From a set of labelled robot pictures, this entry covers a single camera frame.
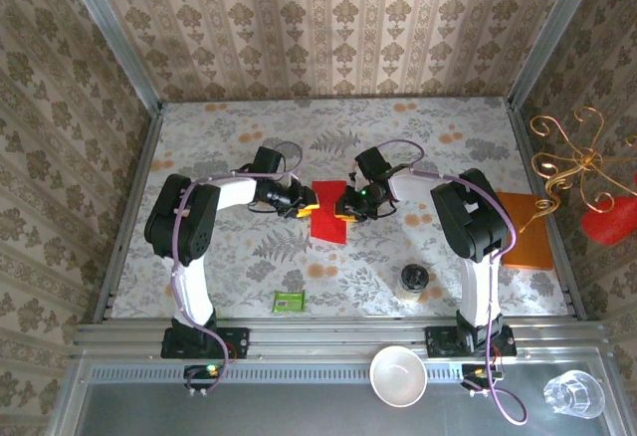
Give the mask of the red cloth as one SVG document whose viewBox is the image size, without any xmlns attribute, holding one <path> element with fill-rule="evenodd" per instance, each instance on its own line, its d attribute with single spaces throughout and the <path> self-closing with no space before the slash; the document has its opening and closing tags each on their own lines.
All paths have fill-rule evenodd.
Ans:
<svg viewBox="0 0 637 436">
<path fill-rule="evenodd" d="M 312 190 L 318 198 L 319 208 L 312 212 L 311 236 L 332 244 L 347 241 L 347 224 L 335 214 L 335 204 L 345 191 L 344 180 L 315 181 Z"/>
</svg>

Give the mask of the floral tablecloth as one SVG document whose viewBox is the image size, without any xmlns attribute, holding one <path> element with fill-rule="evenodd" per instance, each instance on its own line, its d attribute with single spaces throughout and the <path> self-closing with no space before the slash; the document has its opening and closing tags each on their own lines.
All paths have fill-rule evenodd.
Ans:
<svg viewBox="0 0 637 436">
<path fill-rule="evenodd" d="M 284 154 L 303 184 L 343 180 L 355 157 L 373 145 L 392 164 L 413 162 L 446 174 L 478 168 L 497 191 L 530 192 L 499 98 L 172 104 L 163 111 L 111 315 L 173 313 L 170 270 L 143 236 L 170 174 L 222 174 L 267 146 Z M 350 226 L 344 245 L 313 238 L 305 219 L 226 209 L 216 219 L 205 264 L 208 292 L 223 318 L 271 317 L 276 291 L 304 291 L 306 315 L 319 318 L 450 317 L 461 297 L 461 261 L 427 200 L 402 203 L 388 217 Z M 429 274 L 415 303 L 396 296 L 408 264 Z"/>
</svg>

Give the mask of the jar with black lid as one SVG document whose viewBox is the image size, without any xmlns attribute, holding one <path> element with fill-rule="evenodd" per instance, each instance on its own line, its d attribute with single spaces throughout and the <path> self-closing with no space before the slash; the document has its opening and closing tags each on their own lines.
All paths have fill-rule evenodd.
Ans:
<svg viewBox="0 0 637 436">
<path fill-rule="evenodd" d="M 427 270 L 418 264 L 408 264 L 400 272 L 396 284 L 396 296 L 404 302 L 415 303 L 429 284 Z"/>
</svg>

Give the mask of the green packet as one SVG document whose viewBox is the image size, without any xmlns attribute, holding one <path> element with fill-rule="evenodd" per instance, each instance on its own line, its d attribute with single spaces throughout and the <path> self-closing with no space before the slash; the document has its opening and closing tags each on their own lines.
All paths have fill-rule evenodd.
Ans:
<svg viewBox="0 0 637 436">
<path fill-rule="evenodd" d="M 304 291 L 297 293 L 275 292 L 273 312 L 274 313 L 302 313 L 305 310 L 306 294 Z"/>
</svg>

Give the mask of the white bowl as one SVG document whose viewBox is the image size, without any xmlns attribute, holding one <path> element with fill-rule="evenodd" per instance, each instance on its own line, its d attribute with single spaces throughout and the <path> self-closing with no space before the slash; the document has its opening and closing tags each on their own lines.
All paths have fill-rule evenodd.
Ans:
<svg viewBox="0 0 637 436">
<path fill-rule="evenodd" d="M 376 396 L 386 405 L 406 408 L 425 393 L 428 374 L 422 359 L 411 349 L 392 345 L 380 350 L 369 367 Z"/>
</svg>

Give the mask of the orange wooden board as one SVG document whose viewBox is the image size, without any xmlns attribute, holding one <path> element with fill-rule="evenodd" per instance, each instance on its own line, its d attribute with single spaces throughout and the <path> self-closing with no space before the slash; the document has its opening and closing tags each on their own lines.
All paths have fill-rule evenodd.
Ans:
<svg viewBox="0 0 637 436">
<path fill-rule="evenodd" d="M 524 225 L 536 213 L 535 203 L 538 198 L 531 194 L 509 192 L 498 192 L 497 195 L 512 218 L 517 230 L 517 243 L 503 257 L 503 266 L 516 270 L 552 270 L 553 259 L 545 218 L 541 217 L 533 220 L 521 232 Z"/>
</svg>

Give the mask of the small black connector board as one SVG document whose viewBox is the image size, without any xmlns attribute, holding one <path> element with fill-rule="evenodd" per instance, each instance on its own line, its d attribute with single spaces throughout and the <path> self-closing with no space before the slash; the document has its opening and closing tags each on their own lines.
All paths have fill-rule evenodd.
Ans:
<svg viewBox="0 0 637 436">
<path fill-rule="evenodd" d="M 184 368 L 184 386 L 191 397 L 206 396 L 213 389 L 222 375 L 224 366 L 217 363 L 205 365 L 188 365 Z"/>
<path fill-rule="evenodd" d="M 468 390 L 472 396 L 481 394 L 489 396 L 491 384 L 504 379 L 506 375 L 505 367 L 502 364 L 491 365 L 491 383 L 488 381 L 487 367 L 483 364 L 463 363 L 461 365 L 462 378 L 461 386 Z"/>
</svg>

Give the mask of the red heart ornament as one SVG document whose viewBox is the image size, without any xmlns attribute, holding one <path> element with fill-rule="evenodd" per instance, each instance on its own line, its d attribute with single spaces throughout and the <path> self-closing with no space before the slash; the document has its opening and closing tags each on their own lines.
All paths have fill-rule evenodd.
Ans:
<svg viewBox="0 0 637 436">
<path fill-rule="evenodd" d="M 601 245 L 618 244 L 637 231 L 637 187 L 597 169 L 582 175 L 580 197 L 586 210 L 581 217 L 585 236 Z"/>
</svg>

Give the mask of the clear glass cup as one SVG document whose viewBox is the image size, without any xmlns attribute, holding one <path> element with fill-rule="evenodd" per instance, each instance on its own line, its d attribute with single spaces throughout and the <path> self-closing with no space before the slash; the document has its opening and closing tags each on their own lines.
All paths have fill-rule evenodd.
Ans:
<svg viewBox="0 0 637 436">
<path fill-rule="evenodd" d="M 582 370 L 569 370 L 548 381 L 543 397 L 553 413 L 582 419 L 599 417 L 606 406 L 601 383 Z"/>
</svg>

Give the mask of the long aluminium base rail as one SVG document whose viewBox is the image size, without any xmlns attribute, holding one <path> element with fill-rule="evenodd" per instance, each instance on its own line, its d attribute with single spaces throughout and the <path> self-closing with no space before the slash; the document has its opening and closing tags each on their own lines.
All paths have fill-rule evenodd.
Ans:
<svg viewBox="0 0 637 436">
<path fill-rule="evenodd" d="M 426 354 L 425 329 L 452 326 L 449 318 L 276 318 L 226 319 L 220 327 L 246 327 L 249 362 L 364 362 L 380 349 L 404 345 Z M 508 318 L 522 360 L 558 360 L 569 351 L 608 353 L 611 345 L 601 323 L 574 317 Z M 111 319 L 81 325 L 76 353 L 114 361 L 159 358 L 168 319 Z"/>
</svg>

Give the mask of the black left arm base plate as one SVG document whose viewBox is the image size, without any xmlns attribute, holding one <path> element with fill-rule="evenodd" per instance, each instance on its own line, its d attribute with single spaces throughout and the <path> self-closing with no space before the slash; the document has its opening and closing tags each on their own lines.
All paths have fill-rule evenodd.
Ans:
<svg viewBox="0 0 637 436">
<path fill-rule="evenodd" d="M 230 359 L 245 359 L 249 349 L 250 331 L 246 327 L 218 327 Z M 160 356 L 171 359 L 223 359 L 220 343 L 210 334 L 193 327 L 177 326 L 165 330 Z"/>
</svg>

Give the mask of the aluminium side rail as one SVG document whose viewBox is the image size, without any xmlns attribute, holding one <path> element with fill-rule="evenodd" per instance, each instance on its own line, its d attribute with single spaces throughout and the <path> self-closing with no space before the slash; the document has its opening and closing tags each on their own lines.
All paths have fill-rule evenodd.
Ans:
<svg viewBox="0 0 637 436">
<path fill-rule="evenodd" d="M 103 280 L 95 311 L 91 318 L 91 323 L 94 325 L 100 324 L 107 318 L 110 301 L 115 296 L 119 285 L 145 183 L 150 171 L 151 161 L 160 137 L 160 131 L 163 124 L 162 108 L 163 105 L 159 105 L 158 113 L 150 122 L 144 146 L 141 151 L 139 161 L 135 167 L 131 188 L 122 214 L 108 266 L 106 268 L 105 278 Z"/>
<path fill-rule="evenodd" d="M 544 197 L 543 180 L 535 174 L 531 166 L 533 155 L 529 132 L 526 122 L 519 109 L 515 108 L 508 101 L 505 107 L 516 138 L 517 146 L 524 162 L 525 171 L 533 194 Z M 569 312 L 579 321 L 588 321 L 588 315 L 580 295 L 575 277 L 561 240 L 558 226 L 554 219 L 554 213 L 544 217 L 548 242 L 553 257 L 553 264 L 562 287 L 564 299 L 567 302 Z"/>
</svg>

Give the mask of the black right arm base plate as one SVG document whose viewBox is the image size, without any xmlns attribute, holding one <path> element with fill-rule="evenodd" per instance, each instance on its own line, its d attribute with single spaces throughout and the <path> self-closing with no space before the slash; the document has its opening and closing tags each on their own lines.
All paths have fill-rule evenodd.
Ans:
<svg viewBox="0 0 637 436">
<path fill-rule="evenodd" d="M 440 326 L 424 328 L 427 355 L 429 358 L 442 357 L 484 357 L 486 342 L 473 344 L 471 336 L 458 327 Z M 494 331 L 491 339 L 490 356 L 516 356 L 516 340 L 511 327 L 503 326 Z"/>
</svg>

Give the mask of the aluminium frame post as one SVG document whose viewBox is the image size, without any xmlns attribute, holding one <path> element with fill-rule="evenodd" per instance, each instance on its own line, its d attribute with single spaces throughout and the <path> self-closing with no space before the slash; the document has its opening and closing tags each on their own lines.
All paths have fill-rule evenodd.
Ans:
<svg viewBox="0 0 637 436">
<path fill-rule="evenodd" d="M 510 109 L 520 109 L 526 101 L 581 2 L 555 1 L 509 92 L 507 103 Z"/>
<path fill-rule="evenodd" d="M 82 0 L 90 15 L 101 30 L 116 60 L 128 77 L 137 96 L 152 119 L 161 112 L 161 99 L 151 81 L 148 71 L 135 50 L 133 43 L 126 36 L 122 25 L 115 16 L 114 8 L 109 0 Z"/>
</svg>

